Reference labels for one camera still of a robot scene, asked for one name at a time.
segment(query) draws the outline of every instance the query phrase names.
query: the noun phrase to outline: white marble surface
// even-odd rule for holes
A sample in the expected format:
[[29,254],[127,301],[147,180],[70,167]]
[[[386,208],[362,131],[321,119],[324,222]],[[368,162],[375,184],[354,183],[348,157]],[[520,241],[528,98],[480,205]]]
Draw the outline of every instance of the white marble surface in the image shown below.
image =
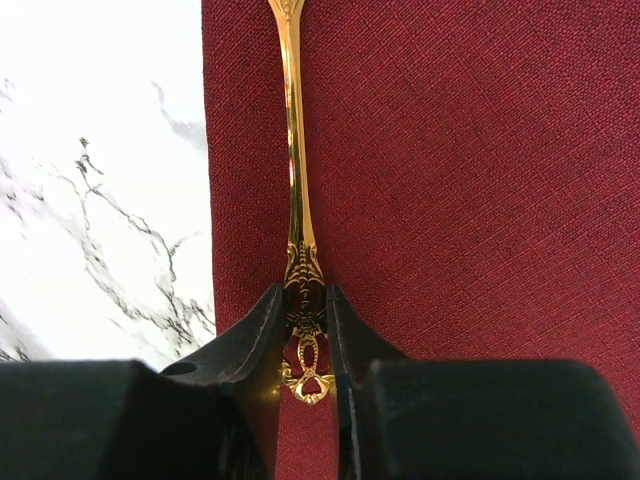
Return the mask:
[[0,359],[214,337],[200,32],[198,0],[0,0]]

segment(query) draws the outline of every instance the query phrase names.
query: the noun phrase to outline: red fabric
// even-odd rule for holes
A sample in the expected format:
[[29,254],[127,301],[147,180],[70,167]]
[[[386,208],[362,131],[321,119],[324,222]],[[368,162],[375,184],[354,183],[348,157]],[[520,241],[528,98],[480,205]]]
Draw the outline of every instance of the red fabric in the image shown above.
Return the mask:
[[[308,0],[303,32],[328,279],[417,358],[583,360],[640,431],[640,2]],[[286,119],[267,0],[203,35],[222,331],[283,276]],[[285,397],[279,478],[333,478],[330,402]]]

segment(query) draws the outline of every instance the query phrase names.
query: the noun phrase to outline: marble table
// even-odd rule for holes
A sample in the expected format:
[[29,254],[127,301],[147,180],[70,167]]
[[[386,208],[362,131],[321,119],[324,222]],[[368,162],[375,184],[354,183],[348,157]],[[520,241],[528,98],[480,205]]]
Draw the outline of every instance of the marble table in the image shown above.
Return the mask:
[[0,359],[214,336],[200,2],[3,2]]

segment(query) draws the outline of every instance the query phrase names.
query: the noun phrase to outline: gold filigree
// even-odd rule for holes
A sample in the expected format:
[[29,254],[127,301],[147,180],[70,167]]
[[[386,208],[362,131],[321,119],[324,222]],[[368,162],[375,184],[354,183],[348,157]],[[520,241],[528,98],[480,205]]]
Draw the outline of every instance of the gold filigree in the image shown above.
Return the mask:
[[[328,356],[328,352],[320,352],[318,344],[319,336],[326,339],[323,331],[326,288],[311,223],[304,145],[300,76],[300,14],[304,0],[269,0],[269,4],[280,37],[289,141],[290,217],[284,276],[285,314],[287,329],[295,340],[297,358],[302,367],[302,376],[294,377],[290,363],[283,359],[282,383],[298,400],[313,405],[327,395],[333,375],[318,373],[321,353]],[[313,358],[307,364],[305,351],[308,349],[311,349]],[[305,385],[312,380],[320,391],[305,393]]]

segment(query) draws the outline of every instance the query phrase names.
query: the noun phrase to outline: red cloth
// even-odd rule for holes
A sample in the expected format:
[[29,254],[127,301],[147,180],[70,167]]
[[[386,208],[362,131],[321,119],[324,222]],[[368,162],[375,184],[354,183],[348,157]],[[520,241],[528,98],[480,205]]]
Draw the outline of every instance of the red cloth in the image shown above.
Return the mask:
[[[223,331],[283,276],[286,119],[267,0],[202,12]],[[640,2],[308,0],[302,61],[321,265],[361,317],[421,359],[583,360],[640,431]],[[285,398],[279,478],[333,478],[330,402]]]

